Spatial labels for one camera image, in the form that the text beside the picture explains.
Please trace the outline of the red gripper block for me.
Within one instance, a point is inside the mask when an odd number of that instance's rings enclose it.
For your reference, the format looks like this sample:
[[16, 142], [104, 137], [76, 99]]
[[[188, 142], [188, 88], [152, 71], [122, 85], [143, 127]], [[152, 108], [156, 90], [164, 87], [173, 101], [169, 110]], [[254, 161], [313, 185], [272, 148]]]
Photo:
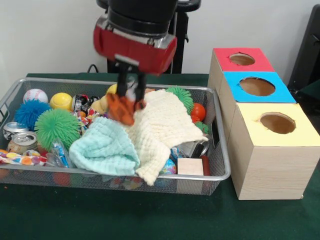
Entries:
[[171, 64], [177, 49], [177, 38], [167, 34], [160, 39], [130, 35], [116, 28], [107, 28], [107, 21], [97, 21], [93, 31], [96, 52], [110, 61], [117, 62], [117, 95], [125, 97], [130, 66], [136, 67], [137, 86], [135, 101], [144, 99], [147, 85], [146, 74], [161, 75]]

